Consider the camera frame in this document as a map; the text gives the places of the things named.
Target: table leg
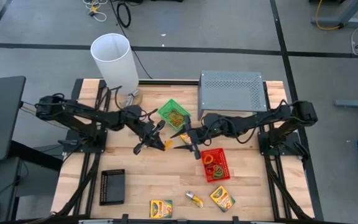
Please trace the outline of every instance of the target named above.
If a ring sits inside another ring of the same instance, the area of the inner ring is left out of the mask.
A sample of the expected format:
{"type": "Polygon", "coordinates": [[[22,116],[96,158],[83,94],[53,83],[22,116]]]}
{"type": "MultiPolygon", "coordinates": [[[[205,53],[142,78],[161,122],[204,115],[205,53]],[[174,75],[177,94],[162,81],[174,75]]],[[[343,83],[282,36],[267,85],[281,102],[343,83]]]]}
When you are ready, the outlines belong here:
{"type": "Polygon", "coordinates": [[[21,159],[32,162],[34,164],[38,164],[40,166],[53,169],[55,171],[60,171],[62,167],[63,161],[57,159],[53,156],[48,154],[39,152],[35,149],[32,149],[26,145],[18,143],[16,141],[11,142],[11,148],[9,150],[10,157],[20,157],[21,159]]]}

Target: red basket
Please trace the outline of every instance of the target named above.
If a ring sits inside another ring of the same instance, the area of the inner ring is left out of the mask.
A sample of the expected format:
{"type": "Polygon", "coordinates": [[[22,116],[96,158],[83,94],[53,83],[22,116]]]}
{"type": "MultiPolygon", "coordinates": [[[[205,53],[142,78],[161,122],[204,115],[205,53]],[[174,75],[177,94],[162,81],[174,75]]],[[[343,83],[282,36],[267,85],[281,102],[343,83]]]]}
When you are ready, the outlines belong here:
{"type": "Polygon", "coordinates": [[[206,181],[208,183],[230,179],[229,168],[227,166],[226,157],[224,156],[224,151],[222,148],[201,151],[201,162],[203,163],[206,181]],[[212,161],[212,163],[206,165],[206,164],[204,164],[204,159],[208,155],[211,155],[213,157],[213,161],[212,161]],[[214,165],[218,165],[223,168],[223,177],[222,178],[215,179],[213,177],[214,172],[212,172],[212,170],[214,170],[214,168],[213,168],[214,165]]]}

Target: metal stand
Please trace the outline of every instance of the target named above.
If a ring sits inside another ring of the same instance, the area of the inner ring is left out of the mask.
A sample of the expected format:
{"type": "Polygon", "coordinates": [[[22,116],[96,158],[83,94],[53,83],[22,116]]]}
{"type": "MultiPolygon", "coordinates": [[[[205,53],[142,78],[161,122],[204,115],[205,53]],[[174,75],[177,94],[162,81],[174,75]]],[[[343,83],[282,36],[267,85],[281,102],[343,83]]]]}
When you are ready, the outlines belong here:
{"type": "Polygon", "coordinates": [[[60,159],[39,152],[35,149],[32,149],[28,146],[25,146],[15,141],[11,142],[11,149],[9,150],[9,156],[10,157],[17,156],[25,161],[32,162],[34,164],[38,164],[40,166],[49,169],[53,169],[57,172],[60,171],[60,168],[62,167],[63,164],[63,161],[60,159]]]}
{"type": "MultiPolygon", "coordinates": [[[[352,1],[351,5],[338,17],[322,16],[318,17],[318,24],[325,27],[347,26],[358,27],[358,19],[353,16],[358,12],[358,0],[352,1]]],[[[311,23],[316,24],[316,18],[311,18],[311,23]]]]}
{"type": "Polygon", "coordinates": [[[334,106],[358,108],[358,100],[336,100],[334,106]]]}

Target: perforated metal cover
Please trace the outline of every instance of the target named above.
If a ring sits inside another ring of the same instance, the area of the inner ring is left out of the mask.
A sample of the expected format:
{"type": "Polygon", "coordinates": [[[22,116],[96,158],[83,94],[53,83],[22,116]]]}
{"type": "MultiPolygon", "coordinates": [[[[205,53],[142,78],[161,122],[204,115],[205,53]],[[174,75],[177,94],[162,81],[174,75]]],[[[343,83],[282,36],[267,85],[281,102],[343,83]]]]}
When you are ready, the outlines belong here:
{"type": "Polygon", "coordinates": [[[259,72],[202,71],[202,110],[266,111],[259,72]]]}

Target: wooden table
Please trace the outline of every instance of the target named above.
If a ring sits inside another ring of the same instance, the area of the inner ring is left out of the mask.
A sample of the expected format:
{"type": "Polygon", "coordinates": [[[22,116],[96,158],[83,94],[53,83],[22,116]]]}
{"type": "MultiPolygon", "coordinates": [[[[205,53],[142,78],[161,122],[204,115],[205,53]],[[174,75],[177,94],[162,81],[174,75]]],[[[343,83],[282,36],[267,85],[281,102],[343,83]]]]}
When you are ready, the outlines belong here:
{"type": "MultiPolygon", "coordinates": [[[[98,84],[98,79],[83,80],[78,102],[93,106],[98,84]]],[[[266,84],[270,105],[276,108],[280,100],[286,98],[283,83],[266,82],[266,84]]],[[[139,88],[143,94],[141,107],[144,110],[159,108],[173,98],[191,113],[193,127],[200,125],[197,121],[196,85],[139,85],[139,88]]],[[[116,110],[114,96],[111,100],[110,110],[116,110]]],[[[155,113],[152,119],[157,123],[160,121],[160,116],[155,113]]],[[[164,141],[174,133],[175,130],[167,124],[160,136],[164,141]]],[[[241,140],[248,138],[249,133],[241,136],[241,140]]],[[[247,144],[239,144],[235,139],[221,136],[214,138],[210,147],[200,146],[201,150],[224,148],[231,179],[213,184],[207,183],[202,163],[200,160],[195,160],[193,153],[184,149],[162,152],[143,148],[141,153],[135,156],[132,150],[138,142],[138,137],[127,127],[118,132],[109,131],[106,150],[99,163],[92,218],[121,218],[122,214],[127,213],[131,219],[148,219],[149,202],[156,199],[173,200],[173,219],[232,220],[233,216],[238,216],[240,220],[273,220],[265,161],[260,155],[256,134],[247,144]],[[99,206],[100,172],[111,169],[126,170],[125,204],[101,207],[99,206]],[[236,200],[234,206],[226,213],[221,212],[209,197],[219,185],[223,185],[236,200]],[[187,190],[204,200],[204,208],[196,207],[186,198],[187,190]]],[[[179,145],[183,145],[181,139],[174,139],[174,146],[179,145]]],[[[52,211],[59,211],[76,190],[83,158],[83,153],[75,153],[64,163],[60,171],[52,211]]],[[[301,160],[296,156],[281,158],[288,191],[304,212],[313,217],[301,160]]],[[[284,217],[281,195],[277,189],[276,192],[280,216],[284,217]]],[[[87,194],[88,189],[84,191],[80,213],[85,212],[87,194]]]]}

